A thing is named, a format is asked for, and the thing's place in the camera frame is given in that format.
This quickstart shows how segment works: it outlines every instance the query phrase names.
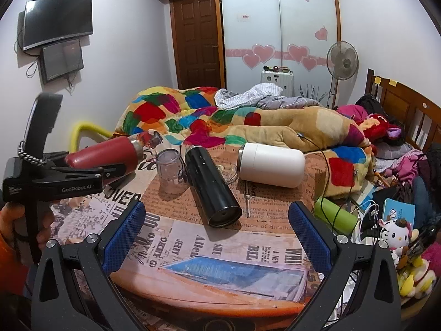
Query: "hand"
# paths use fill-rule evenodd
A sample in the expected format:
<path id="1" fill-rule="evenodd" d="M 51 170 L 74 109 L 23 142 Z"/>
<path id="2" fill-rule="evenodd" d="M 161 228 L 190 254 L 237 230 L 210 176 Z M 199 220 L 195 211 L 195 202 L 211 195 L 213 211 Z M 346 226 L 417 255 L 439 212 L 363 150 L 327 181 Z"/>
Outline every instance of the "hand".
<path id="1" fill-rule="evenodd" d="M 25 207 L 21 204 L 9 202 L 7 203 L 0 213 L 0 233 L 5 238 L 7 243 L 14 240 L 14 234 L 12 232 L 13 221 L 21 218 L 25 214 Z M 43 217 L 44 229 L 38 233 L 37 241 L 38 247 L 43 250 L 46 246 L 46 242 L 51 237 L 50 226 L 54 222 L 55 217 L 51 210 L 48 210 Z"/>

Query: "glass mug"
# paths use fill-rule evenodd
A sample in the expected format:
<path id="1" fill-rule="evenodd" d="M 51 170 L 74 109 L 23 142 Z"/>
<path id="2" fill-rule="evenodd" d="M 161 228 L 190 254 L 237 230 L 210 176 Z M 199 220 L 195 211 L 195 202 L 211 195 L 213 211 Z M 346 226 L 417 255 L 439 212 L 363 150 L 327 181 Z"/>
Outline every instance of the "glass mug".
<path id="1" fill-rule="evenodd" d="M 190 185 L 179 151 L 165 149 L 158 153 L 155 159 L 162 190 L 167 194 L 184 193 Z"/>

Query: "standing fan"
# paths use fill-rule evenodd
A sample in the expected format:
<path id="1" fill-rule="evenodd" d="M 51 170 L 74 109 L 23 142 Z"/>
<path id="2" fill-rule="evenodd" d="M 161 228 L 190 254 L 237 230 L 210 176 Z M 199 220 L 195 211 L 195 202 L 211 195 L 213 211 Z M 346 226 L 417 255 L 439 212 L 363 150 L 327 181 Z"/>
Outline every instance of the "standing fan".
<path id="1" fill-rule="evenodd" d="M 334 43 L 328 51 L 326 60 L 328 71 L 332 75 L 331 88 L 326 106 L 329 107 L 329 98 L 334 96 L 332 100 L 332 108 L 334 108 L 338 81 L 351 78 L 357 70 L 359 61 L 356 49 L 346 41 Z"/>

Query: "black thermos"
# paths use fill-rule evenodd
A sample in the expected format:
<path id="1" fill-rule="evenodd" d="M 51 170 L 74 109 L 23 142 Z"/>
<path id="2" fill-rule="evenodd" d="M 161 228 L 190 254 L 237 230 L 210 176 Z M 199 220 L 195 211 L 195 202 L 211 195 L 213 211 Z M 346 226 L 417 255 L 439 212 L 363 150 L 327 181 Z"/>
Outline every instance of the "black thermos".
<path id="1" fill-rule="evenodd" d="M 191 147 L 185 155 L 185 164 L 208 224 L 222 228 L 238 220 L 242 208 L 208 151 L 201 146 Z"/>

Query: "wooden bed frame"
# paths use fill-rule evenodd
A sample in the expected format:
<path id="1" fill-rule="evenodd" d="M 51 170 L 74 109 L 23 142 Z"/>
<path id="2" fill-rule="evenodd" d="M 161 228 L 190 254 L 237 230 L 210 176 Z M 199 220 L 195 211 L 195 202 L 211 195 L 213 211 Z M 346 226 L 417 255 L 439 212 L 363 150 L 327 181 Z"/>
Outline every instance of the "wooden bed frame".
<path id="1" fill-rule="evenodd" d="M 406 142 L 414 148 L 425 152 L 432 142 L 441 142 L 441 108 L 417 91 L 368 69 L 365 94 L 404 124 Z"/>

